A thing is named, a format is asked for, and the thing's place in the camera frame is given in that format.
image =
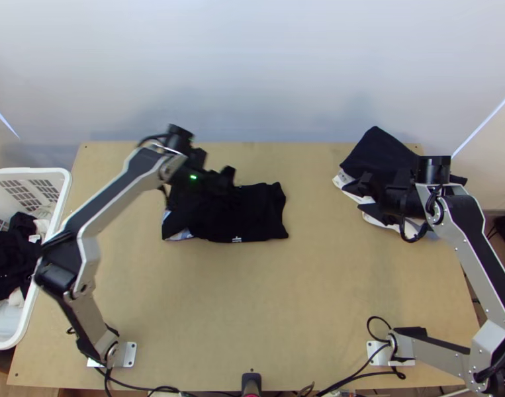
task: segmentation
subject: black robot arm segment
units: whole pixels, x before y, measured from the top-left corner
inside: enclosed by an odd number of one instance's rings
[[[100,262],[97,234],[140,193],[171,181],[189,159],[192,137],[175,127],[165,136],[144,140],[125,161],[122,173],[74,211],[43,245],[35,282],[61,306],[77,334],[78,349],[108,368],[123,366],[127,346],[103,321],[93,298]]]

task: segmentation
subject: white wall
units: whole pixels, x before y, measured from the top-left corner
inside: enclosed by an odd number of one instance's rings
[[[450,154],[503,96],[505,1],[0,0],[0,111],[31,165],[168,122],[204,141],[377,124]]]
[[[505,210],[505,104],[453,158],[467,191],[485,210]]]
[[[24,165],[20,157],[7,156],[8,153],[23,151],[19,139],[0,121],[0,168]]]

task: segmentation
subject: wooden tabletop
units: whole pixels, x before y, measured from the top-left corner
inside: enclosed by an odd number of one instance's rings
[[[236,184],[279,181],[287,196],[286,240],[223,244],[163,242],[162,193],[144,193],[99,236],[96,301],[124,340],[138,342],[123,382],[182,390],[239,390],[257,371],[265,390],[322,389],[366,360],[365,328],[394,327],[468,345],[477,319],[458,259],[445,242],[403,242],[363,221],[331,179],[353,144],[199,144],[208,169],[237,169]],[[132,142],[83,144],[66,215],[122,169]],[[420,151],[417,145],[412,149]],[[40,293],[19,343],[10,384],[102,388],[60,308]],[[352,388],[461,384],[423,363],[406,380],[374,376]]]

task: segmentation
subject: clothing label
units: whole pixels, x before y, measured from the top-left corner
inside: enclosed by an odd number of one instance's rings
[[[28,237],[28,241],[30,243],[36,243],[39,240],[41,240],[41,235],[40,234],[32,234],[30,237]]]

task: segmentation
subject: plastic basket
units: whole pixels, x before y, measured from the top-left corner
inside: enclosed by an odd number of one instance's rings
[[[0,230],[7,230],[14,213],[31,212],[55,202],[48,239],[59,228],[70,185],[71,174],[62,168],[0,169]],[[38,291],[32,281],[24,307],[0,307],[0,350],[15,346],[23,338]]]

